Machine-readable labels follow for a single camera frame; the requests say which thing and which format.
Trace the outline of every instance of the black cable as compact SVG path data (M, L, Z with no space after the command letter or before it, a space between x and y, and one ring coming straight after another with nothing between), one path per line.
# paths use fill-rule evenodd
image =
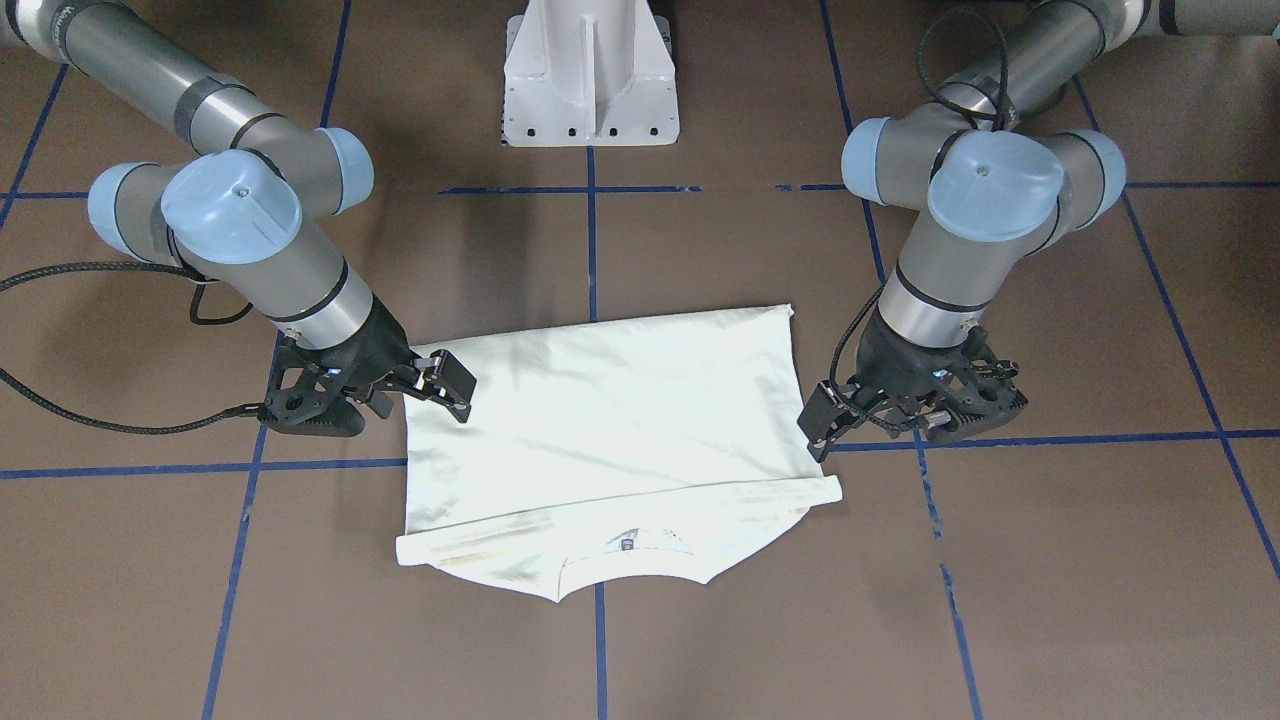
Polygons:
M227 315L225 318L201 318L200 301L205 297L205 283L197 284L196 292L191 296L191 307L187 310L187 318L193 325L229 325L244 315L248 315L248 311L253 309L253 304L250 302L241 307L234 315Z
M200 273L187 269L187 268L172 268L169 265L154 265L150 263L67 263L63 265L49 265L46 268L37 268L35 270L27 270L26 273L19 273L12 278L0 281L0 292L9 288L17 287L22 283L31 282L35 279L49 278L54 275L60 275L64 273L88 273L88 272L138 272L138 273L163 273L169 275L178 275L180 278L187 278L189 281L207 282L207 278ZM99 428L104 430L113 430L116 433L131 433L141 436L168 436L174 433L184 433L188 430L195 430L211 425L219 420L225 420L228 418L251 418L257 415L259 405L244 404L237 405L234 407L228 407L220 413L215 413L207 418L195 420L191 423L183 423L180 425L169 425L163 428L148 428L142 425L122 425L119 423L108 423L105 420L99 420L96 418L90 418L87 415L81 415L79 413L73 413L56 405L47 398L42 397L36 391L31 389L23 384L18 378L10 375L4 368L0 368L0 382L12 387L19 395L27 400L35 402L40 407L49 410L50 413L88 425L91 428Z
M845 396L841 395L840 392L840 384L836 383L836 372L840 365L840 356L845 354L845 345L849 343L849 338L854 336L854 331L858 329L858 325L863 324L863 318L867 316L867 313L870 313L870 309L876 305L876 301L879 300L882 292L884 292L883 284L876 288L876 292L873 292L872 296L867 299L867 304L863 305L863 309L859 310L856 315L854 315L854 322L849 323L849 328L845 331L845 334L840 336L840 342L836 343L836 352L831 356L831 368L827 370L827 384L831 388L832 395L835 396L836 405L844 407L845 410L849 410L854 415L858 415L863 420L867 420L868 423L876 425L877 428L881 428L887 433L896 434L905 430L914 430L919 428L920 420L911 419L905 423L890 423L887 420L877 418L876 415L872 415L870 413L863 410L861 407L858 407L856 405L845 402Z
M996 41L1000 45L1000 86L997 88L997 94L995 97L995 104L996 104L995 113L970 110L964 105L959 105L956 102L952 102L951 100L947 100L941 95L940 88L933 85L933 81L929 79L929 72L924 67L925 65L924 49L928 46L929 38L933 37L933 33L937 32L940 27L942 27L946 22L955 18L956 15L973 15L980 19L996 36ZM996 20L991 19L991 15L988 15L987 13L975 8L970 8L968 5L956 5L955 8L947 10L946 13L942 13L942 15L937 20L934 20L932 26L929 26L929 29L924 31L924 35L920 36L920 45L916 46L915 49L915 72L916 74L920 76L920 82L924 83L924 90L928 91L929 96L933 99L934 102L941 104L943 108L954 113L959 113L965 119L968 119L970 124L975 126L977 123L974 120L991 120L992 122L991 129L1005 129L1010 114L1009 44L1005 41L1005 33L1001 32L1000 26L996 24Z

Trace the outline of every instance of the brown floor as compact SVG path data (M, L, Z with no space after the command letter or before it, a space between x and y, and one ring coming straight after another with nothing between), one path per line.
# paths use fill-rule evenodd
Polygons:
M366 142L378 188L324 227L413 342L791 302L808 391L911 222L876 206L869 227L829 187L846 123L920 102L914 47L945 5L677 5L680 142L593 156L498 146L518 0L357 0L347 24L339 3L137 4ZM122 259L90 183L189 152L32 53L0 53L0 275ZM1096 119L1134 184L987 316L1030 407L957 448L851 433L827 462L846 500L709 587L552 605L398 568L398 411L351 441L134 438L0 391L0 717L1280 717L1277 88L1271 40L1134 41L1080 73L1021 129ZM549 186L581 190L442 195ZM0 361L119 421L261 397L273 328L192 327L188 292L24 286Z

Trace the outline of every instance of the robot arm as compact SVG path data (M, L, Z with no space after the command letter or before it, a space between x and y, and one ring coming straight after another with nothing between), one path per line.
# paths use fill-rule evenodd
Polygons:
M799 418L815 459L868 421L947 445L1027 406L1012 383L1018 365L995 355L978 323L1019 259L1119 199L1125 165L1097 132L1029 138L1006 128L1133 35L1143 9L1140 0L1051 0L1004 58L952 76L906 118L869 119L850 135L846 186L920 215L870 313L854 377L820 382Z
M5 10L10 44L70 63L202 155L106 170L90 191L90 219L138 260L227 282L280 329L260 421L351 437L365 425L355 404L387 418L390 391L466 421L475 378L447 351L415 354L315 224L372 191L372 161L352 133L303 131L114 0L8 0ZM284 387L289 370L300 375Z

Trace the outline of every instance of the blue joint cap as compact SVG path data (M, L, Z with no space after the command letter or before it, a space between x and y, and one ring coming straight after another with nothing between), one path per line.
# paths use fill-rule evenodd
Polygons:
M1125 167L1124 152L1110 137L1092 129L1073 129L1068 131L1068 135L1074 135L1087 142L1097 152L1098 161L1102 163L1102 202L1098 204L1098 211L1087 223L1075 228L1084 229L1092 225L1093 220L1097 220L1102 213L1110 210L1116 200L1120 200L1124 183L1129 179L1129 170Z
M129 246L124 242L124 236L120 234L120 225L115 219L115 196L120 192L120 186L124 184L124 178L129 173L142 165L154 164L125 163L108 168L106 172L97 176L97 179L88 188L88 223L93 225L97 236L104 242L136 260L142 260L142 258L133 252L133 250L129 250Z
M183 168L160 196L160 211L183 247L223 265L266 260L302 227L302 204L289 183L243 150Z
M970 132L929 181L929 214L952 234L1006 242L1048 219L1064 178L1053 152L1029 137Z
M876 152L879 150L879 136L884 132L888 118L870 118L858 123L845 141L845 151L840 156L840 174L849 192L884 205L876 182Z
M360 205L374 191L374 159L360 138L342 128L317 128L333 143L342 170L342 200L334 215L347 208Z

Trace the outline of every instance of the white metal stand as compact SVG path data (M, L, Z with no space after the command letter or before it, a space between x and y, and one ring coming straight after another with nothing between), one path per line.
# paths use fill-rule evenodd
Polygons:
M680 135L676 67L645 0L530 0L507 23L503 72L509 145L669 145Z

